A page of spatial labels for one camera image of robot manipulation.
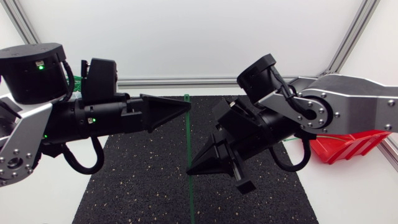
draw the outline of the black cylinder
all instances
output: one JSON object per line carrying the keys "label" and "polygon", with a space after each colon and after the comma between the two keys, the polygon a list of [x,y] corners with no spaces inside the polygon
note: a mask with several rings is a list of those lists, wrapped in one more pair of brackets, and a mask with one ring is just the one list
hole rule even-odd
{"label": "black cylinder", "polygon": [[275,63],[271,54],[265,55],[238,76],[238,85],[246,92],[252,104],[275,90],[273,74],[269,70]]}
{"label": "black cylinder", "polygon": [[0,50],[0,75],[21,104],[51,101],[67,94],[60,44],[31,44]]}

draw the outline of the metal extrusion bar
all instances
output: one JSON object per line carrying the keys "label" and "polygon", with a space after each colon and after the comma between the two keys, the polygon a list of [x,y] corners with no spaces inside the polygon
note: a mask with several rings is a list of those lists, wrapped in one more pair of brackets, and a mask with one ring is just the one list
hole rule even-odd
{"label": "metal extrusion bar", "polygon": [[18,0],[0,0],[4,10],[7,12],[10,20],[17,29],[19,35],[25,44],[39,44],[40,40],[37,37],[32,25],[30,24],[21,4]]}
{"label": "metal extrusion bar", "polygon": [[[283,77],[289,82],[297,77]],[[236,77],[220,78],[120,78],[119,89],[239,87]]]}
{"label": "metal extrusion bar", "polygon": [[321,75],[340,72],[380,0],[363,0],[329,67]]}
{"label": "metal extrusion bar", "polygon": [[378,148],[391,163],[391,165],[398,172],[398,148],[397,144],[390,138],[386,138],[379,145]]}

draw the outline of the green tape line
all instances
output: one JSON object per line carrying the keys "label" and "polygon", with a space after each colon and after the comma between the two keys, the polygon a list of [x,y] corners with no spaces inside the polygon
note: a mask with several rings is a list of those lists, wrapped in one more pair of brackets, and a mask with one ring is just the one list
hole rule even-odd
{"label": "green tape line", "polygon": [[[191,102],[189,95],[184,95],[185,102]],[[192,150],[191,150],[191,124],[189,120],[189,111],[185,113],[185,124],[187,125],[187,157],[188,157],[188,167],[192,165]],[[188,176],[188,191],[189,191],[189,206],[191,213],[191,224],[195,224],[195,209],[193,207],[193,180],[192,176]]]}

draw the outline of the white backdrop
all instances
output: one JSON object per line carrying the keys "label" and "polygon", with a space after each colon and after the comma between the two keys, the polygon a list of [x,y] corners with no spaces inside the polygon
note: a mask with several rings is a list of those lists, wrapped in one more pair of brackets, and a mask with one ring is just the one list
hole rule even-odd
{"label": "white backdrop", "polygon": [[362,0],[21,1],[42,42],[107,58],[122,78],[236,77],[272,53],[283,75],[327,68]]}

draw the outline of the white wall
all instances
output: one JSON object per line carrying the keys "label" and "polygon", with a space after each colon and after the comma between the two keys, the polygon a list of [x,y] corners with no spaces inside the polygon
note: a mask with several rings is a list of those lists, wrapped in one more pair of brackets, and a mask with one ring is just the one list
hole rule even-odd
{"label": "white wall", "polygon": [[[18,31],[15,29],[6,11],[0,7],[0,49],[24,44]],[[0,84],[0,96],[9,93],[5,82]]]}
{"label": "white wall", "polygon": [[341,74],[398,85],[398,1],[381,0]]}
{"label": "white wall", "polygon": [[272,53],[282,75],[327,68],[362,0],[21,1],[68,63],[108,58],[121,78],[236,77]]}

